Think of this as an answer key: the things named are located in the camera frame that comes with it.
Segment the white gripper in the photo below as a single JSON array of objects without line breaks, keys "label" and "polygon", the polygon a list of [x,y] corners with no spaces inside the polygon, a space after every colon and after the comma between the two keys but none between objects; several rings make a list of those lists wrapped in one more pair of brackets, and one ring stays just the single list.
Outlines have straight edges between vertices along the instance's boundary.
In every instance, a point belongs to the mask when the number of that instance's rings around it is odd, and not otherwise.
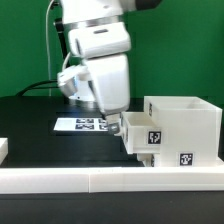
[{"label": "white gripper", "polygon": [[120,115],[130,102],[129,68],[125,54],[86,61],[99,109],[106,117],[108,132],[120,133]]}]

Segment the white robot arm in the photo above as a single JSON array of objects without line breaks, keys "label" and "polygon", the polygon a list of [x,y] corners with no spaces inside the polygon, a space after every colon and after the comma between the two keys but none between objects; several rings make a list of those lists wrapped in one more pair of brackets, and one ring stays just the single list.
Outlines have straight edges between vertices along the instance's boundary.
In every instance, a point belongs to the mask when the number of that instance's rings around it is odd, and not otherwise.
[{"label": "white robot arm", "polygon": [[129,68],[125,53],[131,40],[121,16],[156,8],[162,0],[60,0],[62,23],[68,30],[70,52],[81,63],[62,67],[58,87],[70,98],[93,101],[111,134],[121,133],[121,113],[129,108]]}]

